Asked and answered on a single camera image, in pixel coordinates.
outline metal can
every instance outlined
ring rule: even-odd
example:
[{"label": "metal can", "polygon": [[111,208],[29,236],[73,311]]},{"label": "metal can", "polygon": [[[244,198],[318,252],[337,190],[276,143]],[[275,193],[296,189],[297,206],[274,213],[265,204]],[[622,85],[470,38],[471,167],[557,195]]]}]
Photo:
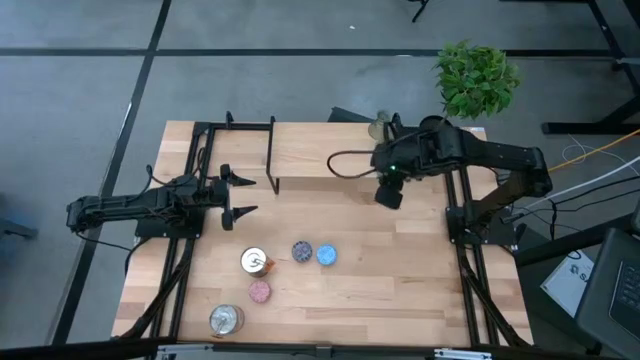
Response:
[{"label": "metal can", "polygon": [[275,265],[267,254],[260,248],[248,248],[240,257],[240,265],[244,271],[253,277],[263,277]]},{"label": "metal can", "polygon": [[209,325],[215,336],[234,334],[244,325],[244,311],[234,305],[218,305],[211,312]]}]

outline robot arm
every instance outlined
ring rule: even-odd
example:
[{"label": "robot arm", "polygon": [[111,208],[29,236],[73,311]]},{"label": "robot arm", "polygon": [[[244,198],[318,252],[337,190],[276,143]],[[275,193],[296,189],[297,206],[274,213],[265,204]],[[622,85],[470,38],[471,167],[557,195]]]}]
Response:
[{"label": "robot arm", "polygon": [[[375,200],[390,209],[398,209],[405,182],[472,165],[511,170],[511,174],[482,200],[470,200],[462,207],[448,210],[452,238],[462,237],[459,236],[462,231],[472,231],[482,237],[496,212],[522,197],[541,197],[552,189],[538,148],[482,141],[438,116],[426,118],[419,128],[406,128],[395,114],[391,123],[385,124],[383,143],[376,146],[371,156],[371,166],[378,173],[380,183]],[[474,241],[479,242],[478,236],[475,238]]]},{"label": "robot arm", "polygon": [[220,177],[214,177],[209,186],[201,189],[198,188],[198,179],[189,174],[137,195],[83,196],[67,206],[67,226],[72,232],[82,232],[108,221],[138,220],[161,221],[168,227],[188,228],[191,222],[197,221],[198,212],[219,207],[223,208],[223,228],[231,230],[239,217],[257,206],[231,208],[229,187],[253,184],[252,180],[236,176],[225,164],[220,167]]}]

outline can lid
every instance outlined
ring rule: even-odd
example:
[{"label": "can lid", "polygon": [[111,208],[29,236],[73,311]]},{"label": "can lid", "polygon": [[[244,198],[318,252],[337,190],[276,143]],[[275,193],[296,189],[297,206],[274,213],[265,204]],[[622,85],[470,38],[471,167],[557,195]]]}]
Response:
[{"label": "can lid", "polygon": [[306,241],[298,241],[291,249],[291,255],[293,255],[294,260],[300,263],[309,261],[312,254],[313,248]]},{"label": "can lid", "polygon": [[240,263],[242,268],[248,273],[262,270],[267,262],[267,254],[260,248],[248,248],[242,253]]},{"label": "can lid", "polygon": [[325,244],[318,248],[316,257],[318,258],[318,262],[320,264],[328,266],[336,262],[336,259],[338,258],[338,252],[332,245]]},{"label": "can lid", "polygon": [[228,335],[236,327],[238,313],[231,305],[219,305],[211,312],[209,325],[216,335]]}]

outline potted plant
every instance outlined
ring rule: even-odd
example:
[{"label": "potted plant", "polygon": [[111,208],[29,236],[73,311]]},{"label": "potted plant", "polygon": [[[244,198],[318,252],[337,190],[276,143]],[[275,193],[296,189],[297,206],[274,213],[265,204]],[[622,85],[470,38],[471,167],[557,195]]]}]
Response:
[{"label": "potted plant", "polygon": [[509,106],[513,89],[520,84],[518,68],[507,63],[503,51],[469,47],[468,40],[445,46],[435,68],[441,70],[436,86],[441,88],[445,119],[499,113]]}]

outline wooden tabletop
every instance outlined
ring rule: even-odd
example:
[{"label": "wooden tabletop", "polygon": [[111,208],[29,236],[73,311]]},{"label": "wooden tabletop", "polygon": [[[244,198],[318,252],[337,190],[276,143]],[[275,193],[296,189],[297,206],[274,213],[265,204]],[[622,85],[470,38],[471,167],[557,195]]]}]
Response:
[{"label": "wooden tabletop", "polygon": [[[192,129],[193,122],[167,123],[155,167],[161,180],[182,174]],[[484,139],[481,129],[472,131]],[[366,124],[280,123],[274,130],[272,158],[272,173],[281,178],[276,196],[265,175],[267,141],[266,131],[216,131],[209,176],[220,164],[229,163],[238,175],[256,180],[255,186],[234,188],[231,199],[233,206],[259,209],[241,218],[231,232],[222,230],[218,209],[207,212],[195,245],[179,339],[469,345],[455,249],[444,221],[443,178],[407,184],[402,208],[386,209],[373,201],[375,178],[329,177],[324,164],[334,151],[371,149]],[[353,161],[368,164],[369,159]],[[470,168],[469,174],[475,198],[495,188],[489,170]],[[295,262],[291,247],[300,240],[314,249],[334,245],[337,262],[330,267],[315,259]],[[133,325],[156,295],[167,245],[168,239],[152,239],[133,255],[114,335]],[[247,289],[255,279],[240,267],[240,255],[250,246],[262,248],[276,261],[263,278],[272,288],[264,304],[249,299]],[[499,247],[483,250],[493,300],[520,336],[531,342],[513,258]],[[168,332],[172,303],[170,298],[161,334]],[[224,303],[241,307],[246,322],[237,334],[216,339],[209,315]],[[481,338],[487,341],[477,299],[475,308]]]}]

